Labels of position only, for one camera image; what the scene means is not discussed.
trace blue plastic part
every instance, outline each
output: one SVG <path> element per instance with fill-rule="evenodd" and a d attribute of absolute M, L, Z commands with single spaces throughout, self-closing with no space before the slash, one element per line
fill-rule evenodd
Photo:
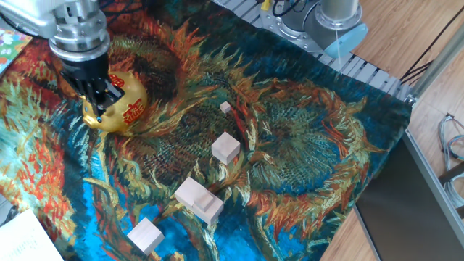
<path fill-rule="evenodd" d="M 360 44 L 364 37 L 368 34 L 368 26 L 365 23 L 358 25 L 357 27 L 351 29 L 344 35 L 339 38 L 340 45 L 340 57 L 343 57 L 351 52 L 358 44 Z M 330 46 L 328 46 L 324 52 L 334 58 L 339 58 L 339 47 L 337 42 L 334 41 Z"/>

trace gray panel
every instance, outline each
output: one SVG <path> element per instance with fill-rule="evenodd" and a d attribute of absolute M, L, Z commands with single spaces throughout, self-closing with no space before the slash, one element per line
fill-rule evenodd
<path fill-rule="evenodd" d="M 353 58 L 353 60 L 347 66 L 345 66 L 345 68 L 343 68 L 341 73 L 347 75 L 351 71 L 351 69 L 353 69 L 353 67 L 357 64 L 357 62 L 359 62 L 359 60 L 359 57 Z"/>
<path fill-rule="evenodd" d="M 372 78 L 372 75 L 374 74 L 376 70 L 377 70 L 377 67 L 368 63 L 364 66 L 364 68 L 357 75 L 356 80 L 362 81 L 363 83 L 368 83 L 368 81 Z"/>
<path fill-rule="evenodd" d="M 335 61 L 333 61 L 331 68 L 334 69 L 335 71 L 339 72 L 345 64 L 353 57 L 353 54 L 347 54 L 343 56 L 342 58 L 337 58 Z"/>
<path fill-rule="evenodd" d="M 239 8 L 233 11 L 238 17 L 244 16 L 250 9 L 257 4 L 255 0 L 246 0 Z"/>
<path fill-rule="evenodd" d="M 243 2 L 243 0 L 230 0 L 227 4 L 225 4 L 225 8 L 227 8 L 229 10 L 234 10 L 242 2 Z"/>
<path fill-rule="evenodd" d="M 462 261 L 463 223 L 406 134 L 356 205 L 383 261 Z"/>
<path fill-rule="evenodd" d="M 250 23 L 253 22 L 254 19 L 256 19 L 256 17 L 259 17 L 260 15 L 260 8 L 260 5 L 253 7 L 253 9 L 251 9 L 246 15 L 244 15 L 242 19 Z"/>
<path fill-rule="evenodd" d="M 365 60 L 360 59 L 357 61 L 356 65 L 348 72 L 348 76 L 354 78 L 357 72 L 361 69 L 362 65 L 364 64 Z"/>
<path fill-rule="evenodd" d="M 320 58 L 319 58 L 319 62 L 322 62 L 323 64 L 325 65 L 328 65 L 330 62 L 332 62 L 333 58 L 328 56 L 327 54 L 323 54 Z"/>
<path fill-rule="evenodd" d="M 389 74 L 384 72 L 383 70 L 379 70 L 372 79 L 372 81 L 369 83 L 372 86 L 376 87 L 377 89 L 380 89 L 383 84 L 385 84 L 385 80 L 389 78 Z"/>

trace red chinese character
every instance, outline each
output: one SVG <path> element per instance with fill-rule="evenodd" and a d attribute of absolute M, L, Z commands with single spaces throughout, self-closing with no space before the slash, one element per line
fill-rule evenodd
<path fill-rule="evenodd" d="M 120 88 L 124 86 L 124 80 L 117 77 L 116 75 L 109 75 L 109 78 L 111 79 L 112 85 L 120 87 Z"/>
<path fill-rule="evenodd" d="M 134 120 L 138 118 L 144 112 L 145 107 L 141 103 L 142 99 L 138 99 L 134 104 L 129 104 L 129 109 L 126 110 L 123 114 L 124 122 L 131 124 Z"/>

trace tapestry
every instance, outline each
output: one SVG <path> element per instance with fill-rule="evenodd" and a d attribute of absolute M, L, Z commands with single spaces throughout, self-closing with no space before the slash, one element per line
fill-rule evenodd
<path fill-rule="evenodd" d="M 126 132 L 90 129 L 32 40 L 0 84 L 0 194 L 66 260 L 319 260 L 411 108 L 211 1 L 100 4 L 110 70 L 148 107 Z M 211 152 L 224 131 L 241 144 L 229 165 Z M 187 177 L 224 201 L 212 225 L 173 196 Z M 143 218 L 165 235 L 149 256 L 127 237 Z"/>

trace wooden floor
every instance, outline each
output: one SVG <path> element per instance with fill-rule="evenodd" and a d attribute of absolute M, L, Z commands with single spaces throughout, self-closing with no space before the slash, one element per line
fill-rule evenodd
<path fill-rule="evenodd" d="M 355 50 L 355 54 L 397 78 L 406 73 L 464 5 L 462 0 L 360 0 L 360 3 L 364 11 L 363 21 L 370 32 Z M 463 23 L 464 15 L 461 15 L 420 65 L 432 60 Z M 438 124 L 447 113 L 453 114 L 464 123 L 463 72 L 464 51 L 421 97 L 409 125 L 420 149 L 438 176 L 444 172 Z M 447 138 L 459 132 L 450 124 Z M 464 182 L 457 187 L 464 195 Z M 376 260 L 353 211 L 335 235 L 322 260 Z"/>

